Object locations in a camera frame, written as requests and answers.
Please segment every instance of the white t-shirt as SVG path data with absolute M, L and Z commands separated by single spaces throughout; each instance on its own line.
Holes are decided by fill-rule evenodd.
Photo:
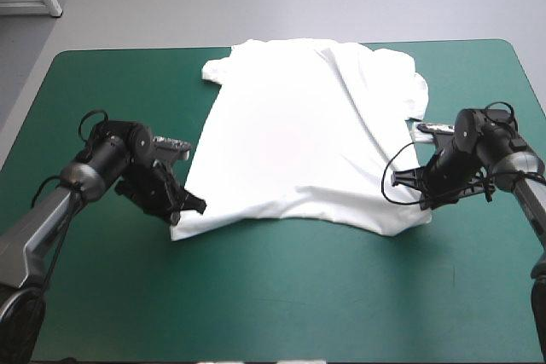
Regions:
M 183 211 L 173 240 L 243 218 L 310 217 L 385 235 L 430 222 L 430 211 L 380 192 L 386 162 L 411 141 L 404 120 L 422 118 L 428 103 L 409 55 L 332 40 L 249 40 L 202 74 L 222 88 L 185 188 L 207 208 Z M 409 147 L 392 168 L 417 166 Z M 390 172 L 389 197 L 419 199 L 389 181 Z

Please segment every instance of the table surface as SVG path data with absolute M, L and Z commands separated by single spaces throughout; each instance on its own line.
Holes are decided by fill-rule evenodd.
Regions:
M 510 101 L 546 156 L 546 122 L 502 40 L 387 43 L 428 81 L 426 120 Z M 197 143 L 218 92 L 203 64 L 228 48 L 68 51 L 53 61 L 0 172 L 0 231 L 81 148 L 92 108 Z M 420 148 L 423 163 L 431 148 Z M 175 170 L 184 180 L 189 162 Z M 170 242 L 168 227 L 110 191 L 73 221 L 34 357 L 108 361 L 323 358 L 540 361 L 529 272 L 541 247 L 497 193 L 436 210 L 385 238 L 306 219 L 246 220 Z

